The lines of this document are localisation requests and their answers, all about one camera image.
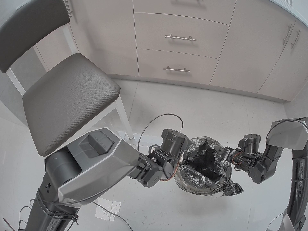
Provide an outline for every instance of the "floor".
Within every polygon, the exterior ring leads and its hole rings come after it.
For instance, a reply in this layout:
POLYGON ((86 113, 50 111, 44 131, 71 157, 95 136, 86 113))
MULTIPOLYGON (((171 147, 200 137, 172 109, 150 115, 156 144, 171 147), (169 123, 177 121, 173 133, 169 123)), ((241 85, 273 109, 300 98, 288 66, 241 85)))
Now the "floor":
MULTIPOLYGON (((263 99, 160 83, 115 81, 121 86, 121 97, 135 138, 154 117, 175 113, 183 119, 182 132, 189 138, 209 136, 224 146, 236 147, 245 134, 258 133, 261 135, 260 151, 263 152, 264 139, 272 121, 286 118, 283 104, 263 99)), ((17 230, 19 210, 35 196, 41 183, 44 160, 37 155, 29 130, 3 117, 0 115, 0 230, 9 230, 2 222, 3 218, 17 230)), ((143 139, 141 152, 146 153, 145 146, 149 143, 159 143, 163 129, 179 130, 180 125, 176 117, 156 119, 144 133, 148 136, 143 139)), ((109 127, 120 134, 124 131, 115 110, 95 127, 109 127)), ((244 189, 236 196, 213 198, 189 194, 179 189, 174 180, 144 188, 126 177, 102 195, 100 201, 116 203, 118 214, 134 231, 262 231, 288 204, 291 158, 291 151, 285 149, 276 174, 260 185, 253 183, 245 172, 234 171, 232 180, 244 189)), ((71 230, 129 230, 117 217, 104 215, 102 218, 96 211, 94 204, 82 207, 79 225, 74 225, 71 230)), ((25 209, 22 217, 27 220, 28 215, 29 211, 25 209)), ((270 229, 277 230, 280 221, 281 218, 277 218, 270 229)))

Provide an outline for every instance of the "drawer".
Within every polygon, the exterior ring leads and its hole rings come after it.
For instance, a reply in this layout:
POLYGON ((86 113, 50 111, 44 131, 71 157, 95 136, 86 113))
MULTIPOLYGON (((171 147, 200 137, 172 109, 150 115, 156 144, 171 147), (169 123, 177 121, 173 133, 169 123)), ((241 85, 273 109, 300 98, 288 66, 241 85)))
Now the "drawer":
POLYGON ((134 0, 134 12, 196 17, 230 25, 236 0, 134 0))
POLYGON ((219 58, 228 25, 169 14, 135 13, 137 49, 173 51, 219 58), (165 38, 191 36, 196 41, 165 38))
POLYGON ((178 52, 137 50, 139 76, 185 81, 191 83, 210 84, 218 59, 183 54, 178 52), (164 70, 170 69, 189 70, 179 72, 164 70))

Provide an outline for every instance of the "upholstered seat cushion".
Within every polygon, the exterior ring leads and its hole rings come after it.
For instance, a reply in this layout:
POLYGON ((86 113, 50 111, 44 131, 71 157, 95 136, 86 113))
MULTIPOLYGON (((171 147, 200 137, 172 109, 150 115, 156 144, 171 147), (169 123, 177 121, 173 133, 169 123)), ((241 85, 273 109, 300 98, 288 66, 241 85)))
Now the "upholstered seat cushion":
POLYGON ((73 54, 23 96, 36 149, 47 156, 114 102, 120 87, 82 54, 73 54))

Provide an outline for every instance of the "gray chair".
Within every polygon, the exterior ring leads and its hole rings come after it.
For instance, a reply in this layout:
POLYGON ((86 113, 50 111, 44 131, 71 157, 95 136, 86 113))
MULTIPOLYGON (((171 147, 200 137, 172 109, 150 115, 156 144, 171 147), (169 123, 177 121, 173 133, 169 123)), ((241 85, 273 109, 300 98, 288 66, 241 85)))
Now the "gray chair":
POLYGON ((63 0, 32 0, 0 28, 0 70, 23 95, 28 126, 41 156, 81 136, 115 108, 128 137, 133 138, 120 86, 78 52, 67 27, 69 22, 63 0), (61 26, 73 54, 25 91, 10 66, 61 26))

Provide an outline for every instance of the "plastic bag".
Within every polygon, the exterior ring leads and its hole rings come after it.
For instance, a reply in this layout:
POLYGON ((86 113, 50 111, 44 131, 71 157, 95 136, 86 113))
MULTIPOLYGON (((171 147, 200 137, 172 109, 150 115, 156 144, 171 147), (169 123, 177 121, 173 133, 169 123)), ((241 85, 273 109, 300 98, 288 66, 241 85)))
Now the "plastic bag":
POLYGON ((183 162, 174 176, 179 188, 198 195, 212 195, 223 191, 223 196, 242 193, 242 187, 231 180, 231 164, 221 159, 215 146, 223 148, 209 137, 191 139, 183 162))

